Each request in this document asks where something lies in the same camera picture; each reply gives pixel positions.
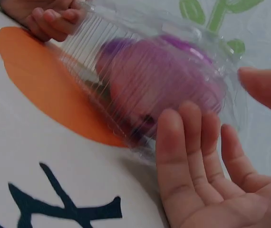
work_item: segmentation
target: green plant print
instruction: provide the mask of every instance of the green plant print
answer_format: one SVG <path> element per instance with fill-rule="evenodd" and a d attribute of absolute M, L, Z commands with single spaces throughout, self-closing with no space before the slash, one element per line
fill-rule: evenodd
<path fill-rule="evenodd" d="M 211 32 L 218 33 L 227 13 L 243 13 L 263 1 L 264 0 L 217 0 L 206 27 Z M 200 25 L 206 23 L 204 11 L 198 0 L 180 0 L 179 6 L 183 18 L 187 18 Z M 245 44 L 242 40 L 233 39 L 228 41 L 227 44 L 236 54 L 244 54 Z"/>

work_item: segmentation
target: clear plastic container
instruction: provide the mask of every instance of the clear plastic container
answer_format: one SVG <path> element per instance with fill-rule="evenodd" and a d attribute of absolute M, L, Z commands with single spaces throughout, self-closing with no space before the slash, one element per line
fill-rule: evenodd
<path fill-rule="evenodd" d="M 154 162 L 158 117 L 185 100 L 218 113 L 237 130 L 244 126 L 241 57 L 223 39 L 143 5 L 109 0 L 82 5 L 87 17 L 65 41 L 60 59 L 136 154 Z"/>

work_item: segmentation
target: orange circle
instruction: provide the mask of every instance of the orange circle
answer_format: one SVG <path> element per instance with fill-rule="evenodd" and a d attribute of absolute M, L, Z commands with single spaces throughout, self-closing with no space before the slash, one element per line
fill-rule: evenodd
<path fill-rule="evenodd" d="M 77 89 L 57 58 L 59 51 L 55 45 L 45 45 L 21 28 L 0 29 L 0 55 L 8 76 L 39 110 L 88 139 L 125 147 L 88 97 Z"/>

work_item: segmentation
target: purple object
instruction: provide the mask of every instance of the purple object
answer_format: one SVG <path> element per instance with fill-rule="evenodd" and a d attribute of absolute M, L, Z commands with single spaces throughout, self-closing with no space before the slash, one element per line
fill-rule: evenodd
<path fill-rule="evenodd" d="M 109 66 L 115 55 L 133 43 L 135 41 L 130 38 L 115 38 L 101 46 L 97 55 L 96 72 L 102 82 L 108 82 L 111 69 Z"/>
<path fill-rule="evenodd" d="M 180 40 L 179 38 L 171 35 L 160 35 L 157 38 L 165 40 L 166 42 L 170 43 L 171 45 L 175 46 L 180 50 L 190 52 L 193 55 L 197 56 L 199 59 L 208 62 L 209 64 L 213 63 L 213 61 L 202 50 L 196 47 L 195 44 Z"/>

